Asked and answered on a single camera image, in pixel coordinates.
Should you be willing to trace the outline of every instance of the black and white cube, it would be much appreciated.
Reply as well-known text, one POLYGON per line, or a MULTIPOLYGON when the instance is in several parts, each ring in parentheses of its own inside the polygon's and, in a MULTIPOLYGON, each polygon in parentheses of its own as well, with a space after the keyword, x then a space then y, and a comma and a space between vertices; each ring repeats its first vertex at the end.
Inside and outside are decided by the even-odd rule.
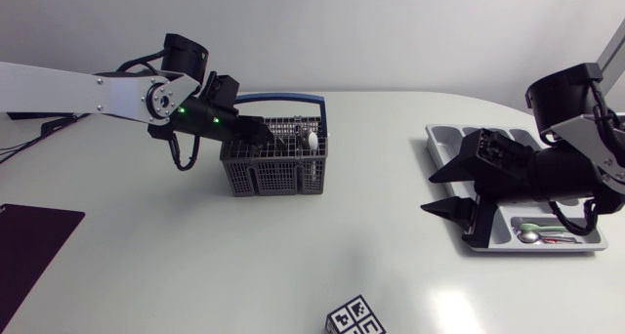
POLYGON ((325 319, 325 330, 329 334, 386 334, 362 295, 329 314, 325 319))

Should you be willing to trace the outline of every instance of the white table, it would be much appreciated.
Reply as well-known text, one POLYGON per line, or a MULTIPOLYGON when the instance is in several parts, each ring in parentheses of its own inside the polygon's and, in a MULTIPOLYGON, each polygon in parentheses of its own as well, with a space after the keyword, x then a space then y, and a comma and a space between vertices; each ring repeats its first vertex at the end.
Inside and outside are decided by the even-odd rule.
MULTIPOLYGON (((396 334, 625 332, 624 213, 601 217, 603 252, 501 255, 419 208, 444 197, 426 124, 535 130, 533 117, 436 93, 317 95, 323 195, 232 197, 219 143, 182 173, 145 125, 97 115, 1 165, 0 202, 86 213, 6 333, 320 334, 357 294, 396 334)), ((2 117, 2 146, 38 130, 2 117)))

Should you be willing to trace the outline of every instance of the black cable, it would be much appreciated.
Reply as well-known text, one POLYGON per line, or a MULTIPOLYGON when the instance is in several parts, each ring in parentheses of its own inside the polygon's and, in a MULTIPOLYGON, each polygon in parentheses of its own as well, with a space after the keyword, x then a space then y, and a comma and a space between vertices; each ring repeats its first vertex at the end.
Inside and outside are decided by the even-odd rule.
POLYGON ((549 207, 551 207, 552 212, 556 215, 560 223, 568 231, 580 236, 588 235, 597 228, 598 213, 595 211, 594 205, 595 199, 589 199, 584 202, 584 219, 586 220, 586 227, 581 227, 573 223, 564 215, 563 211, 561 211, 560 207, 558 207, 558 203, 549 201, 549 207))
POLYGON ((42 140, 50 137, 51 135, 59 132, 60 130, 70 126, 71 124, 76 123, 77 121, 79 121, 82 118, 85 118, 88 115, 89 114, 86 113, 86 114, 82 114, 82 115, 79 115, 79 116, 73 116, 71 121, 66 122, 63 125, 59 126, 59 127, 49 129, 49 130, 46 131, 45 134, 42 134, 42 135, 36 137, 35 139, 32 139, 31 141, 28 141, 28 142, 25 142, 23 144, 14 146, 14 147, 18 147, 18 148, 12 149, 12 150, 8 150, 6 152, 2 152, 0 155, 4 155, 4 154, 8 154, 8 155, 6 157, 0 159, 0 164, 8 161, 9 159, 11 159, 11 157, 15 156, 16 154, 18 154, 18 153, 22 152, 23 150, 25 150, 25 149, 27 149, 27 148, 29 148, 29 147, 39 143, 40 141, 42 141, 42 140))
POLYGON ((149 71, 151 71, 153 75, 158 75, 158 71, 156 71, 156 68, 154 68, 154 67, 152 66, 152 64, 150 64, 150 63, 148 63, 148 62, 143 62, 143 63, 141 63, 141 65, 143 65, 143 66, 145 66, 146 68, 148 68, 148 69, 149 69, 149 71))
POLYGON ((167 50, 162 50, 162 51, 159 51, 159 52, 157 52, 155 54, 152 54, 152 55, 143 56, 143 57, 137 58, 135 60, 127 61, 124 64, 120 65, 117 68, 117 71, 126 71, 126 70, 130 69, 131 67, 133 67, 135 65, 148 63, 150 61, 157 60, 157 59, 165 56, 166 54, 167 54, 167 50))
POLYGON ((179 170, 186 171, 193 167, 193 165, 195 164, 195 161, 197 160, 197 153, 199 152, 199 140, 200 140, 200 136, 196 135, 195 138, 193 139, 193 152, 191 154, 191 157, 188 158, 188 163, 186 166, 183 166, 180 164, 180 147, 178 145, 178 139, 176 138, 176 134, 174 134, 171 140, 167 141, 167 143, 169 144, 169 149, 172 151, 172 158, 174 159, 174 164, 176 164, 176 167, 179 170))
POLYGON ((597 125, 599 136, 607 149, 612 152, 614 156, 616 156, 618 163, 620 165, 624 165, 625 143, 620 142, 614 132, 615 128, 620 125, 618 116, 605 104, 604 95, 599 89, 597 82, 591 81, 590 87, 593 91, 595 101, 597 102, 597 105, 593 107, 593 114, 595 115, 595 123, 597 125))

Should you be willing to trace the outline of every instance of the white wall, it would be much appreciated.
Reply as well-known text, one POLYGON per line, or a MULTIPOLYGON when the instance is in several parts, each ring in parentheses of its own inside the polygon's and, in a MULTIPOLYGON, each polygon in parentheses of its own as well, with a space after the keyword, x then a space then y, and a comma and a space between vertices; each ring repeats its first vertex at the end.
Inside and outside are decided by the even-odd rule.
POLYGON ((530 83, 594 62, 623 18, 623 0, 0 0, 0 61, 111 70, 178 32, 246 91, 431 90, 523 108, 530 83))

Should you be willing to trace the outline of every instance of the dishwasher cutlery basket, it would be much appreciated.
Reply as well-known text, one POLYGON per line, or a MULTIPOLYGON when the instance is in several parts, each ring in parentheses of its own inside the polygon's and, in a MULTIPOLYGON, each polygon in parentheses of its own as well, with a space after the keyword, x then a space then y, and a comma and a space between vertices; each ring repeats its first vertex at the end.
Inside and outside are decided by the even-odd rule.
POLYGON ((318 104, 318 117, 265 118, 273 142, 258 148, 241 141, 223 143, 220 159, 234 196, 323 193, 328 132, 323 97, 303 94, 254 94, 236 98, 236 104, 259 101, 294 101, 318 104), (303 136, 312 130, 317 149, 306 148, 303 136))

